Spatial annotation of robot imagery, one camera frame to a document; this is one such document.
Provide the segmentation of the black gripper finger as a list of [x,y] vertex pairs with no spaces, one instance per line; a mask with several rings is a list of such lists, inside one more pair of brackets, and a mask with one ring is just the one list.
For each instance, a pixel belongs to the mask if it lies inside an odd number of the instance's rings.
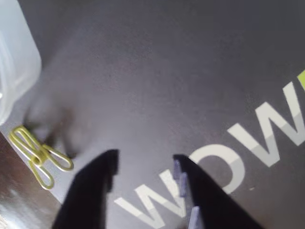
[[119,150],[110,149],[94,158],[74,177],[53,229],[105,229],[107,194],[119,167]]
[[261,229],[242,207],[185,155],[174,155],[173,178],[186,201],[189,229]]

